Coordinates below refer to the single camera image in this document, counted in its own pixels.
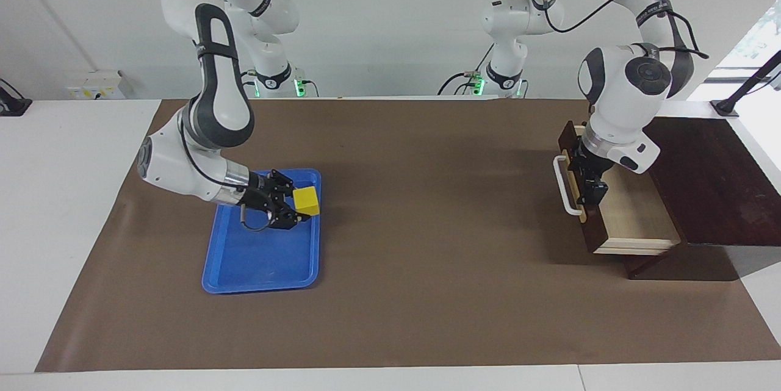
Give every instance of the drawer handle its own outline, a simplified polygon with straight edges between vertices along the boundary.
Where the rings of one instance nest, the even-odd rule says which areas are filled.
[[[558,166],[559,163],[566,162],[566,160],[567,157],[564,155],[558,155],[558,157],[553,158],[553,173],[556,175],[556,182],[558,182],[558,193],[561,194],[561,203],[564,204],[564,210],[567,211],[567,213],[571,216],[579,217],[583,215],[583,210],[578,210],[577,208],[572,207],[569,196],[567,196],[567,188],[564,187],[564,177],[561,176],[561,170]]]

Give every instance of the white wall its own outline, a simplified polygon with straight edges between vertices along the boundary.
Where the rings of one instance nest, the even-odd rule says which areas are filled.
[[[490,38],[480,14],[493,0],[295,0],[301,27],[285,36],[293,62],[325,95],[427,95],[455,71],[474,68]],[[673,0],[713,58],[697,64],[692,88],[774,0]],[[190,96],[199,89],[190,44],[168,29],[159,0],[44,0],[100,69],[121,69],[139,98]],[[598,0],[560,0],[567,24]],[[42,4],[0,0],[0,75],[35,98],[61,98],[62,73],[89,64],[37,16]],[[631,14],[614,5],[569,35],[528,38],[530,96],[580,96],[578,64],[597,45],[633,43]]]

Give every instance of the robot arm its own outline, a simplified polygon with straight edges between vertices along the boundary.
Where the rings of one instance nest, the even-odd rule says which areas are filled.
[[[271,10],[266,0],[257,2]],[[254,129],[224,5],[225,0],[162,0],[168,25],[195,43],[203,90],[145,139],[137,171],[146,182],[174,193],[263,210],[268,228],[290,229],[309,219],[284,202],[292,196],[293,182],[275,171],[259,176],[220,154],[244,143]]]
[[[301,96],[298,70],[277,35],[295,32],[298,9],[291,0],[227,0],[226,12],[239,41],[248,49],[257,90],[264,98]]]
[[[669,0],[607,0],[630,10],[643,43],[594,49],[583,61],[578,85],[593,106],[572,163],[584,180],[581,204],[599,204],[608,186],[602,174],[619,163],[640,174],[659,155],[642,129],[664,99],[674,96],[694,74]],[[494,38],[494,55],[481,73],[485,93],[511,96],[519,87],[528,51],[518,38],[561,30],[558,0],[500,0],[486,11],[483,27]]]
[[[564,19],[561,2],[550,0],[547,7],[549,18],[561,26]],[[529,54],[527,46],[518,39],[553,32],[544,11],[544,0],[497,0],[483,12],[483,29],[494,39],[491,60],[480,72],[486,81],[483,93],[499,96],[517,93]]]
[[[694,74],[669,0],[614,2],[635,15],[644,42],[596,48],[581,64],[578,85],[593,109],[572,161],[583,177],[582,204],[602,201],[602,174],[614,163],[637,174],[652,166],[660,149],[642,129]]]

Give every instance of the electrical outlet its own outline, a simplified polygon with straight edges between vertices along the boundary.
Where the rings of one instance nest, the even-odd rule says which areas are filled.
[[[133,90],[119,71],[96,71],[76,77],[67,87],[72,99],[126,99]]]

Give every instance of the white table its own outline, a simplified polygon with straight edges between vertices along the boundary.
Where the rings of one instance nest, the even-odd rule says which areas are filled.
[[[781,383],[781,361],[32,375],[158,105],[157,100],[42,101],[23,118],[0,119],[0,389],[106,389],[112,384],[111,389],[714,391],[778,389]],[[714,116],[703,102],[668,102],[661,114]],[[766,152],[741,120],[730,123],[781,192],[781,171],[774,164],[781,163],[781,151]],[[781,265],[744,283],[781,339],[781,299],[775,290]]]

